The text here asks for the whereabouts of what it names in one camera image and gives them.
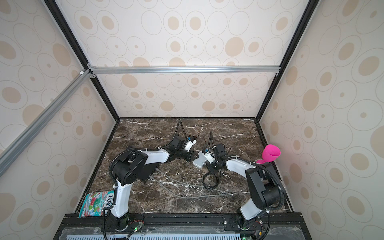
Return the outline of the white rectangular device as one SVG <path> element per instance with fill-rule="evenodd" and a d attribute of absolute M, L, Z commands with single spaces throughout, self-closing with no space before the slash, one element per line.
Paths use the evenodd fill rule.
<path fill-rule="evenodd" d="M 193 160 L 193 165 L 199 169 L 201 169 L 207 161 L 205 154 L 201 151 L 198 152 L 198 157 Z"/>

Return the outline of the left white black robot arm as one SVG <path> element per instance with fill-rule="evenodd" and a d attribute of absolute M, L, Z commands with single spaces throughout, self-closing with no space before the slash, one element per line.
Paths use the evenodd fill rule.
<path fill-rule="evenodd" d="M 162 147 L 127 148 L 119 153 L 109 166 L 109 176 L 113 180 L 113 197 L 103 208 L 104 226 L 124 231 L 129 223 L 129 198 L 133 183 L 148 179 L 160 163 L 183 159 L 193 160 L 195 153 L 191 148 L 196 144 L 195 136 L 187 135 L 183 123 L 177 123 L 171 140 Z"/>

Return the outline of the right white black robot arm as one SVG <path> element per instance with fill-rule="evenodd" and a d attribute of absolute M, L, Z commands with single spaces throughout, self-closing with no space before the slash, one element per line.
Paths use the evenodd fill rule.
<path fill-rule="evenodd" d="M 203 176 L 203 186 L 206 189 L 216 189 L 220 183 L 220 173 L 228 170 L 247 179 L 251 198 L 240 207 L 239 222 L 260 218 L 270 210 L 279 210 L 284 205 L 286 190 L 271 164 L 281 155 L 281 150 L 275 145 L 267 145 L 262 158 L 249 162 L 240 156 L 230 155 L 223 144 L 205 148 L 198 153 L 201 165 L 208 168 Z"/>

